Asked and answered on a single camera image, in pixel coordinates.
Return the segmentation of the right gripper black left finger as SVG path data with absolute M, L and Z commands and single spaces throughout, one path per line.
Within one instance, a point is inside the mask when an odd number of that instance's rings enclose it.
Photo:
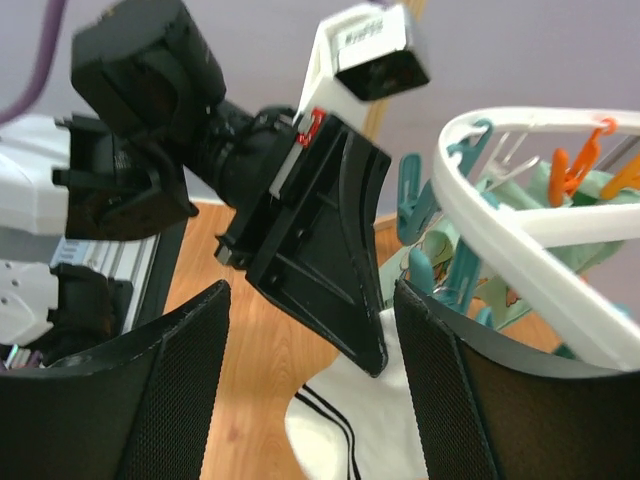
M 5 479 L 196 479 L 229 332 L 218 281 L 47 368 L 1 376 Z

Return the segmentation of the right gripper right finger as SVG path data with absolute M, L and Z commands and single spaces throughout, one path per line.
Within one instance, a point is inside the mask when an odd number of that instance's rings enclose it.
M 394 311 L 432 479 L 635 479 L 639 375 L 536 350 L 399 281 Z

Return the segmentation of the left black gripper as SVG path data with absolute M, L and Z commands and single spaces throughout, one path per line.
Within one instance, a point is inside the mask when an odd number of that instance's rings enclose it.
M 223 104 L 214 189 L 236 211 L 216 259 L 372 377 L 387 364 L 373 219 L 390 158 L 340 117 Z

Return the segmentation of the white round clip hanger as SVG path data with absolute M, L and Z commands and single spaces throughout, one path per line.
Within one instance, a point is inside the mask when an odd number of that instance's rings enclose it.
M 610 117 L 620 132 L 639 131 L 634 111 L 492 107 L 461 114 L 442 128 L 433 155 L 439 205 L 474 252 L 542 315 L 584 361 L 619 370 L 639 367 L 639 326 L 584 283 L 548 250 L 555 246 L 636 239 L 637 204 L 515 211 L 494 208 L 460 172 L 451 144 L 480 120 L 498 132 L 586 132 Z

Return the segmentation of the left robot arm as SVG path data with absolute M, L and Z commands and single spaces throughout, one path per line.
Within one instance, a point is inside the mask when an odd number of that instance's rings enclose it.
M 93 109 L 52 124 L 61 152 L 10 158 L 14 230 L 142 240 L 196 216 L 185 175 L 234 211 L 217 260 L 371 376 L 387 364 L 373 222 L 389 156 L 361 133 L 364 91 L 336 69 L 384 10 L 322 21 L 297 107 L 249 113 L 181 1 L 121 1 L 72 41 L 71 82 Z

